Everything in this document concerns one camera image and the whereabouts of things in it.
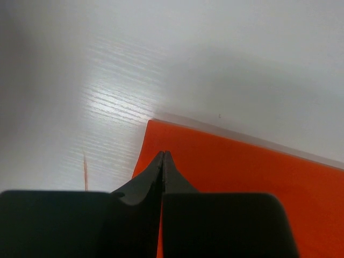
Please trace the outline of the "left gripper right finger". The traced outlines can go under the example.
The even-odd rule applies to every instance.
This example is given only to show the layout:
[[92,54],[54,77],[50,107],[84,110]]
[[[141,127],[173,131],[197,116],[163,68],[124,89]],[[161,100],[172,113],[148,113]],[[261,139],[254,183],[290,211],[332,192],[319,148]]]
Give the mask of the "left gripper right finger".
[[298,257],[285,209],[268,193],[201,193],[163,158],[164,257]]

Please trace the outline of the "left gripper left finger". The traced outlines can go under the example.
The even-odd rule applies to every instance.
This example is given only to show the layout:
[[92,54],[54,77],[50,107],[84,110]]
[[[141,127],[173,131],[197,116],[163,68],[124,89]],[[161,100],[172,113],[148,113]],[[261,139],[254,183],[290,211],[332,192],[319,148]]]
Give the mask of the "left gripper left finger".
[[113,192],[1,193],[1,257],[156,257],[164,152]]

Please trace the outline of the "orange t shirt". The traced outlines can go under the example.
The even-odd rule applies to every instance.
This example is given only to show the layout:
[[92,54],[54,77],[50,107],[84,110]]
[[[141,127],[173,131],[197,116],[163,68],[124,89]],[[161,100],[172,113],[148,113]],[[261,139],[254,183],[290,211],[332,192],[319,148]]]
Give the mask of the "orange t shirt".
[[268,192],[286,209],[301,257],[343,257],[343,171],[300,157],[157,120],[147,123],[134,169],[170,151],[203,192]]

